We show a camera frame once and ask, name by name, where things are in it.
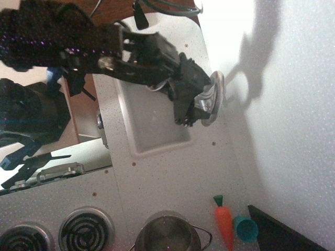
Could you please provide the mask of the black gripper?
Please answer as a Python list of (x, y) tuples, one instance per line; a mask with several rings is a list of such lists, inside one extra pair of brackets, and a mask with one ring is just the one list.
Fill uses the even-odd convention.
[(195, 120), (209, 119), (208, 112), (194, 107), (194, 98), (210, 85), (209, 76), (194, 60), (178, 53), (158, 32), (135, 33), (122, 26), (98, 26), (98, 31), (107, 47), (102, 74), (148, 87), (164, 83), (178, 126), (192, 127)]

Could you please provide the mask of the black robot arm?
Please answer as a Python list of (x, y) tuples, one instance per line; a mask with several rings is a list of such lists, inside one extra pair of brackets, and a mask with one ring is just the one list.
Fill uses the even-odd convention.
[(157, 32), (97, 26), (73, 3), (21, 1), (18, 9), (2, 9), (1, 61), (18, 72), (53, 67), (71, 76), (103, 74), (156, 86), (172, 101), (178, 125), (210, 117), (196, 97), (211, 81), (194, 60)]

